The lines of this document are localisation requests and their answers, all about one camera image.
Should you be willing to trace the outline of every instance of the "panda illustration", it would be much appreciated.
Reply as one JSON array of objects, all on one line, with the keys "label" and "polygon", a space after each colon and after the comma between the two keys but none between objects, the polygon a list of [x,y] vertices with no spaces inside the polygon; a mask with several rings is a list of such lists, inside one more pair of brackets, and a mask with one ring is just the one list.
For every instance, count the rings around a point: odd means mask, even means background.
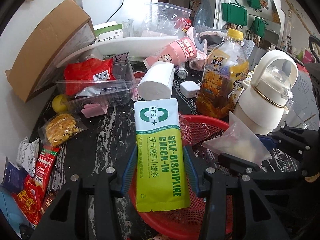
[{"label": "panda illustration", "polygon": [[170,56],[170,54],[164,55],[164,56],[160,56],[159,61],[171,62],[172,61],[172,57]]}]

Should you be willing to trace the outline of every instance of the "gold ring band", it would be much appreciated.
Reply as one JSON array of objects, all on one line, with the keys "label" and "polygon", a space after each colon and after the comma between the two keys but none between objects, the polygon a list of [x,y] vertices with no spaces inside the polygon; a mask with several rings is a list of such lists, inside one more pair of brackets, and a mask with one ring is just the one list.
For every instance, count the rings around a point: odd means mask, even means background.
[{"label": "gold ring band", "polygon": [[257,92],[257,94],[258,94],[259,96],[261,96],[264,100],[268,101],[270,104],[273,104],[274,106],[279,107],[279,108],[284,108],[284,107],[285,107],[285,106],[278,105],[277,103],[271,101],[271,100],[270,100],[269,98],[267,98],[264,94],[262,94],[256,87],[253,87],[253,86],[251,86],[251,87],[254,89],[254,91]]}]

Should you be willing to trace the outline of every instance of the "pink sticky note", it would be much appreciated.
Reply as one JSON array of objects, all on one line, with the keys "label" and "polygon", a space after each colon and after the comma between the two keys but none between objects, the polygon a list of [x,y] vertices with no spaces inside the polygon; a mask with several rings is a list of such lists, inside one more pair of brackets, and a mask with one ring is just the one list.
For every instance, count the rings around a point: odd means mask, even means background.
[{"label": "pink sticky note", "polygon": [[106,114],[108,110],[108,106],[101,106],[99,104],[87,104],[84,105],[84,109],[81,110],[81,113],[84,114],[86,118],[99,116]]}]

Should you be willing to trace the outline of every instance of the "metal screw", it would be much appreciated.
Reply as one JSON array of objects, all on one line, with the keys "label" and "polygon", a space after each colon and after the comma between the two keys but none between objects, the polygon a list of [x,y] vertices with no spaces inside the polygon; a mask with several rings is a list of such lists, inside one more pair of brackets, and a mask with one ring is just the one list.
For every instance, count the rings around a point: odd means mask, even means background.
[{"label": "metal screw", "polygon": [[213,174],[216,172],[216,169],[215,168],[212,168],[212,167],[209,167],[206,169],[206,172],[209,173],[209,174]]},{"label": "metal screw", "polygon": [[73,174],[70,179],[71,179],[71,181],[77,181],[79,179],[79,175]]},{"label": "metal screw", "polygon": [[249,180],[250,180],[250,176],[249,176],[249,175],[242,175],[242,176],[241,176],[241,179],[242,179],[243,181],[249,181]]},{"label": "metal screw", "polygon": [[111,173],[114,173],[115,171],[116,171],[116,170],[115,170],[115,168],[114,168],[114,167],[106,168],[106,173],[111,174]]},{"label": "metal screw", "polygon": [[245,172],[246,172],[246,173],[251,173],[251,172],[252,172],[252,168],[246,168],[246,169],[245,169]]}]

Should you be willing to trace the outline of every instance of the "packaged cookie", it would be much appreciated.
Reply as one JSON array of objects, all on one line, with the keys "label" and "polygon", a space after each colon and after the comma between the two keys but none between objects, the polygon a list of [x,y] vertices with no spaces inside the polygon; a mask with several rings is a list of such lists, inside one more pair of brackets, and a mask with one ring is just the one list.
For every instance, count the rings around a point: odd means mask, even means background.
[{"label": "packaged cookie", "polygon": [[79,116],[62,113],[57,114],[41,127],[39,136],[44,145],[56,147],[86,129]]}]

